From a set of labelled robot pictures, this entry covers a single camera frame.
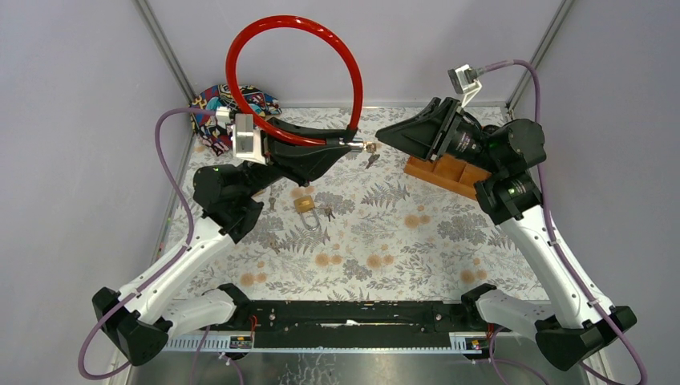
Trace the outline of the cable lock keys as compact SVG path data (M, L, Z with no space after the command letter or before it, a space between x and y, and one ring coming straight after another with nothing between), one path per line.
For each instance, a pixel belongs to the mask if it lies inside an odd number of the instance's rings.
M366 142L364 149L365 152L369 154L366 161L365 169L369 169L374 165L374 163L379 159L380 154L378 153L379 144L376 142Z

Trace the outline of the small brass padlock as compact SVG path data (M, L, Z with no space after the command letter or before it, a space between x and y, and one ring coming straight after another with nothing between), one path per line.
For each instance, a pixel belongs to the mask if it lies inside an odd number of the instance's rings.
M316 213L316 205L311 195L296 198L293 206L300 217L305 229L314 231L320 226L320 219Z

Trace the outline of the silver key bunch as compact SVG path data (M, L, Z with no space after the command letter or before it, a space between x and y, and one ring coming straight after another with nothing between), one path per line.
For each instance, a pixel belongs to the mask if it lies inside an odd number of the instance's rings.
M322 209L323 215L327 218L328 221L332 221L335 218L334 211L332 207L324 207Z

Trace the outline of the small metal key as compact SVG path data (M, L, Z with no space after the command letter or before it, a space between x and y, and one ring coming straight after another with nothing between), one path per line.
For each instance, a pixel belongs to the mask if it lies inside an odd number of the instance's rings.
M277 237L270 237L268 240L268 245L276 255L281 253L281 243Z

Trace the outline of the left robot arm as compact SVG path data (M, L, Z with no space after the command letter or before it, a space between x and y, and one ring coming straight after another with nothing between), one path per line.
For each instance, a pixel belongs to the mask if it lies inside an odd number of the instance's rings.
M188 217L186 238L128 284L104 287L92 299L96 330L134 367L155 358L176 336L218 324L242 328L249 309L227 290L181 304L174 298L217 254L253 230L264 208L256 199L259 192L282 179L306 186L344 155L365 147L356 139L354 123L342 130L315 129L242 113L216 117L215 123L227 130L239 164L198 169L192 197L180 201L184 209L195 203L201 210L199 217Z

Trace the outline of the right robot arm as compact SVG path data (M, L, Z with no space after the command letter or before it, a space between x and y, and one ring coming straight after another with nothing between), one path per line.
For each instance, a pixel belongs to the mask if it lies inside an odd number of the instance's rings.
M529 172L546 158L538 123L518 119L484 127L456 99L434 98L417 115L375 135L419 160L449 155L486 171L488 177L474 184L476 200L548 295L549 306L541 307L483 284L462 297L459 317L465 327L507 327L534 341L555 368L567 371L635 325L631 308L615 306L602 293L544 215L544 196Z

